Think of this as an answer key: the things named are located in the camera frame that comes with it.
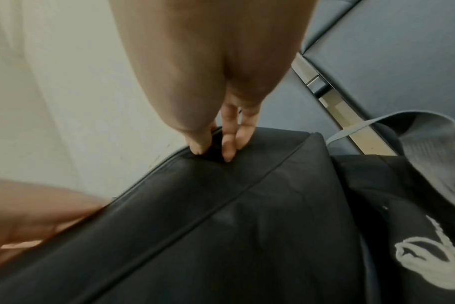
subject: gray strap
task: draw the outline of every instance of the gray strap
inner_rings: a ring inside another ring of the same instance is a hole
[[[455,206],[455,120],[429,111],[400,111],[339,131],[326,144],[376,122],[396,132],[412,166]]]

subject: seat cushion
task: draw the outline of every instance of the seat cushion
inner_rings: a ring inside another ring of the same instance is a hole
[[[330,27],[360,0],[319,0],[312,14],[302,41],[301,54],[304,54]]]
[[[455,119],[455,0],[363,0],[304,57],[364,118]]]
[[[278,87],[264,100],[258,125],[283,130],[319,132],[326,139],[341,129],[293,69],[288,71]],[[359,154],[350,139],[333,143],[329,152],[331,155]]]

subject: black fabric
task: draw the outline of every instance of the black fabric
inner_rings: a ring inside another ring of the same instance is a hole
[[[302,41],[300,53],[304,54],[329,28],[360,0],[319,0],[312,13]]]
[[[455,0],[363,0],[304,57],[365,118],[455,119]]]
[[[258,125],[283,130],[319,132],[325,138],[341,130],[293,69],[288,71],[281,83],[263,101]],[[356,145],[346,138],[330,146],[329,153],[344,155],[360,152]]]
[[[258,128],[231,163],[166,160],[0,268],[0,303],[360,303],[360,236],[320,134]]]
[[[455,303],[455,290],[434,286],[396,259],[396,244],[408,238],[442,241],[427,216],[440,224],[455,247],[455,207],[404,157],[347,155],[335,157],[333,163],[373,258],[377,281],[371,282],[374,289],[379,287],[383,302]],[[430,244],[416,245],[446,261],[446,256]],[[405,252],[426,258],[417,253]]]

